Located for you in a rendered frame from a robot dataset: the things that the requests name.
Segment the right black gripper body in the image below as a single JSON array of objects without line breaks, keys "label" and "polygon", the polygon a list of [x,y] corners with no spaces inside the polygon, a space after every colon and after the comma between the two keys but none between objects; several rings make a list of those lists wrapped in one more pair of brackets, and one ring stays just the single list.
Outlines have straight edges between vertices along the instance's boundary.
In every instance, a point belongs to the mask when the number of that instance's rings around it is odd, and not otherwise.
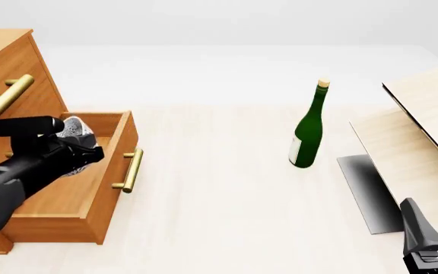
[{"label": "right black gripper body", "polygon": [[409,274],[438,274],[436,251],[404,252],[403,260]]}]

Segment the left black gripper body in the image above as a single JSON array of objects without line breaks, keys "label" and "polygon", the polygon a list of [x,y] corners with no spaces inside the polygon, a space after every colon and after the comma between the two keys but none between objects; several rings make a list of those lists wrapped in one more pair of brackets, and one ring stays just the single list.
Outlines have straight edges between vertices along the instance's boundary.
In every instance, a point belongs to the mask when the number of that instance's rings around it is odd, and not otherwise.
[{"label": "left black gripper body", "polygon": [[60,148],[52,159],[58,175],[76,175],[104,159],[103,148],[95,136],[57,137],[56,141]]}]

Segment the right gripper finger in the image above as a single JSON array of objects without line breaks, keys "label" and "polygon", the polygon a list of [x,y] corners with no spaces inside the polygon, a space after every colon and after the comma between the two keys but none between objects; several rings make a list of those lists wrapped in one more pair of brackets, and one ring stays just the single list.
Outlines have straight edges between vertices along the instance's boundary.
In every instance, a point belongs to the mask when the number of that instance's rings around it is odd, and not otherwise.
[{"label": "right gripper finger", "polygon": [[438,252],[438,232],[433,228],[412,198],[400,203],[404,225],[403,255],[419,252]]}]

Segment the black patterned bowl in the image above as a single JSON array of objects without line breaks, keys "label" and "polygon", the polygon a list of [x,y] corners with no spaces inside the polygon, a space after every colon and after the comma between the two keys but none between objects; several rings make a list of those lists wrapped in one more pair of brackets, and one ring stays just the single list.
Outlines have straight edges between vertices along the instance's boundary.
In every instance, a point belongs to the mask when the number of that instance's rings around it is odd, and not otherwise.
[{"label": "black patterned bowl", "polygon": [[[95,136],[93,130],[80,117],[70,116],[64,120],[65,127],[62,132],[56,134],[57,137],[68,136]],[[74,175],[59,175],[59,177],[70,177]]]}]

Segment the wooden drawer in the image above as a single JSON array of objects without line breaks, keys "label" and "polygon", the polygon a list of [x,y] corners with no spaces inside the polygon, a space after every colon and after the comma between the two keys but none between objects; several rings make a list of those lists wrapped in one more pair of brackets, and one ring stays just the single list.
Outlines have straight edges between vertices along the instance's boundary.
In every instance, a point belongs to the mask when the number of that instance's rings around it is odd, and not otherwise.
[{"label": "wooden drawer", "polygon": [[94,131],[104,159],[81,173],[62,177],[17,209],[2,234],[14,243],[102,244],[131,159],[138,133],[131,111],[76,113]]}]

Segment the wooden cabinet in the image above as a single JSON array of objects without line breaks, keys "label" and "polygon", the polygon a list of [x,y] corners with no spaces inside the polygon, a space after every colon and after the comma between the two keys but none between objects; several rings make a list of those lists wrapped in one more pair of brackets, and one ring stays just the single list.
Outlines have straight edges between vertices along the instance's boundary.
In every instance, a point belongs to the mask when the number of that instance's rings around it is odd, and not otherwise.
[{"label": "wooden cabinet", "polygon": [[[5,81],[31,75],[34,83],[5,111],[3,118],[20,116],[58,117],[67,107],[32,36],[31,29],[0,29],[0,95]],[[0,140],[0,161],[9,141]]]}]

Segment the pale wood rack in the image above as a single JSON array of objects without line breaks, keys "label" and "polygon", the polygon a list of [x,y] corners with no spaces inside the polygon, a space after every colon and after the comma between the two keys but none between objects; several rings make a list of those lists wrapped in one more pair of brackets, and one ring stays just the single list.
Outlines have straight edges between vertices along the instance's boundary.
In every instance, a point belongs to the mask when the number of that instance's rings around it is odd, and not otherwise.
[{"label": "pale wood rack", "polygon": [[397,106],[351,120],[365,152],[338,164],[371,234],[403,230],[406,198],[438,231],[438,68],[383,88]]}]

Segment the green wine bottle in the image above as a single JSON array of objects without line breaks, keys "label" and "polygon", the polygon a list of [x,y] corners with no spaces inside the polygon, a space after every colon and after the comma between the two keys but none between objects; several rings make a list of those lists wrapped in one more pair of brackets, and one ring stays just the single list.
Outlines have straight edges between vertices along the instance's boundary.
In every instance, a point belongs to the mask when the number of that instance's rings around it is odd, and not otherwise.
[{"label": "green wine bottle", "polygon": [[330,80],[318,80],[313,101],[294,130],[288,152],[289,162],[298,168],[313,165],[322,141],[322,108],[329,90]]}]

